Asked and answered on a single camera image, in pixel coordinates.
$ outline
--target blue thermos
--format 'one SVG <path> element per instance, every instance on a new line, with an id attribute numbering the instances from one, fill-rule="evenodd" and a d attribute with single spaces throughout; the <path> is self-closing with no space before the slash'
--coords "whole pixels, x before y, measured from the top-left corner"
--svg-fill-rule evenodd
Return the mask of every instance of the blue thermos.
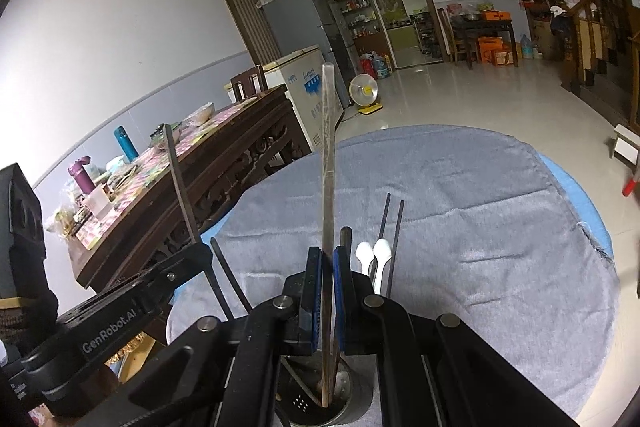
<path id="1" fill-rule="evenodd" d="M 115 131 L 113 131 L 113 134 L 116 137 L 116 140 L 118 140 L 118 143 L 120 144 L 122 151 L 125 153 L 127 160 L 129 160 L 130 162 L 135 160 L 139 156 L 138 151 L 136 151 L 136 148 L 133 147 L 131 139 L 129 138 L 127 131 L 124 130 L 124 127 L 118 127 Z"/>

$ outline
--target yellow strap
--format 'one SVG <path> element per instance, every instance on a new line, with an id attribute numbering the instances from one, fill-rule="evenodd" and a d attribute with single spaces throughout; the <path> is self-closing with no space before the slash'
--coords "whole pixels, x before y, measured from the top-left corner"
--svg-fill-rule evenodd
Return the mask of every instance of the yellow strap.
<path id="1" fill-rule="evenodd" d="M 11 308 L 25 308 L 30 306 L 36 301 L 36 299 L 27 299 L 25 297 L 9 297 L 7 299 L 0 299 L 0 310 L 8 310 Z"/>

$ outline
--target chair backrest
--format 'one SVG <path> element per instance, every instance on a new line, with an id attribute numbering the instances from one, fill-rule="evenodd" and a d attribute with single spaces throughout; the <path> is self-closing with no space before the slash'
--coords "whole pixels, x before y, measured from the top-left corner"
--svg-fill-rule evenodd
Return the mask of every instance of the chair backrest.
<path id="1" fill-rule="evenodd" d="M 449 48 L 451 49 L 451 53 L 456 49 L 456 38 L 453 35 L 453 28 L 451 27 L 451 21 L 449 20 L 449 16 L 447 12 L 445 12 L 444 8 L 438 8 L 438 17 L 440 22 L 442 23 L 442 28 L 444 29 L 444 34 L 447 38 L 447 42 L 449 43 Z"/>
<path id="2" fill-rule="evenodd" d="M 231 79 L 231 89 L 234 90 L 236 102 L 249 98 L 256 94 L 256 92 L 266 91 L 268 89 L 267 80 L 264 77 L 262 66 L 258 64 L 250 70 L 236 74 L 236 76 Z"/>

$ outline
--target dark wooden table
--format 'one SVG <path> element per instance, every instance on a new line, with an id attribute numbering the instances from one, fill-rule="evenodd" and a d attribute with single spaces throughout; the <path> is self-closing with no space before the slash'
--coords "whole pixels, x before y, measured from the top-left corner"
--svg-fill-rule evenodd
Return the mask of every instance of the dark wooden table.
<path id="1" fill-rule="evenodd" d="M 228 212 L 245 190 L 273 172 L 268 164 L 277 153 L 289 164 L 311 152 L 285 92 L 285 86 L 278 86 L 258 93 L 255 102 L 180 157 L 201 232 Z M 100 292 L 171 256 L 188 242 L 167 168 L 91 250 L 76 239 L 70 242 L 69 254 L 76 280 Z"/>
<path id="2" fill-rule="evenodd" d="M 451 22 L 454 30 L 462 34 L 462 41 L 465 45 L 466 64 L 469 69 L 473 69 L 471 64 L 471 44 L 469 42 L 470 34 L 476 36 L 482 33 L 508 32 L 511 39 L 511 51 L 513 52 L 513 65 L 518 67 L 518 51 L 516 48 L 516 38 L 513 34 L 513 25 L 511 21 L 462 21 L 459 23 Z"/>

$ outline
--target gray tablecloth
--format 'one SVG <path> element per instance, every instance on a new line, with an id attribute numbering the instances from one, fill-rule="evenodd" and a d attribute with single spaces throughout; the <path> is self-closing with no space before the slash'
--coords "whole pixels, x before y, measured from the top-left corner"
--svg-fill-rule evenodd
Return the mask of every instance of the gray tablecloth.
<path id="1" fill-rule="evenodd" d="M 391 297 L 410 313 L 458 314 L 575 417 L 612 342 L 618 277 L 535 150 L 486 130 L 413 126 L 345 140 L 336 158 L 336 236 L 352 227 L 354 249 L 376 240 L 387 192 L 389 239 L 406 202 Z M 254 305 L 320 245 L 319 172 L 314 154 L 252 187 L 216 236 Z M 176 299 L 170 339 L 207 314 L 223 317 L 199 275 Z M 358 425 L 382 425 L 377 408 L 375 397 Z"/>

